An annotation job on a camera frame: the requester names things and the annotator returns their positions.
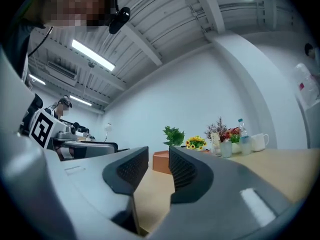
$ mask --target ceiling light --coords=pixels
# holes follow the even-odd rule
[[[79,43],[77,40],[72,41],[72,47],[76,48],[78,51],[82,52],[83,54],[87,55],[89,58],[93,59],[97,63],[101,64],[108,70],[112,71],[115,68],[111,62],[107,61],[106,59],[102,58],[100,55],[95,53],[93,50],[85,47],[82,43]]]
[[[32,74],[29,74],[29,77],[31,77],[34,81],[38,81],[39,83],[46,85],[46,83],[44,81],[41,81],[40,79],[36,78],[35,76],[33,76]]]
[[[81,103],[83,103],[83,104],[86,104],[86,105],[88,105],[88,106],[90,106],[90,107],[92,106],[92,104],[90,104],[90,103],[88,103],[88,102],[85,102],[85,101],[83,101],[82,99],[73,97],[72,95],[70,95],[70,98],[73,99],[73,100],[75,100],[75,101],[78,101],[78,102],[81,102]]]

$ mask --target table surface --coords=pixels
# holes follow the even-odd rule
[[[276,189],[292,203],[305,198],[319,173],[320,149],[265,149],[246,156],[229,158],[240,163]],[[170,209],[170,197],[175,192],[172,175],[149,168],[134,193],[140,227],[152,232]]]

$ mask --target white wall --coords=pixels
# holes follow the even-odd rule
[[[250,93],[261,129],[270,137],[269,147],[307,148],[303,115],[294,91],[278,67],[256,46],[232,31],[206,34],[230,62]]]
[[[305,64],[312,74],[319,72],[315,60],[305,54],[306,43],[316,46],[313,38],[291,31],[251,33],[243,35],[243,37],[259,48],[278,67],[288,81],[303,114],[308,135],[308,147],[320,148],[320,103],[308,108],[293,78],[293,69],[299,63]]]
[[[227,127],[243,118],[249,132],[260,132],[254,106],[229,64],[213,49],[180,58],[163,66],[121,96],[102,117],[112,124],[109,141],[120,149],[149,146],[150,158],[164,145],[165,126],[185,131],[185,139],[205,137],[207,125],[222,116]]]
[[[36,86],[33,86],[31,91],[39,95],[39,97],[42,99],[44,109],[59,101],[57,97],[50,95]],[[76,101],[72,101],[72,108],[70,109],[69,114],[67,116],[62,116],[61,119],[71,123],[78,122],[81,126],[89,128],[90,133],[93,136],[98,133],[98,114],[79,107]]]
[[[250,43],[261,50],[288,80],[304,109],[307,108],[293,78],[294,68],[303,63],[312,74],[319,72],[315,60],[305,54],[305,44],[315,46],[312,37],[292,31],[259,32],[243,35]]]

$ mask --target orange box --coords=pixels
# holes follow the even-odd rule
[[[200,152],[210,153],[209,150],[203,150]],[[168,150],[155,152],[153,154],[152,169],[156,172],[171,174],[171,171],[169,169],[169,151]]]

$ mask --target white mug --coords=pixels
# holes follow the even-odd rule
[[[251,147],[252,151],[259,152],[266,148],[266,145],[269,143],[269,135],[268,134],[257,134],[251,136]]]

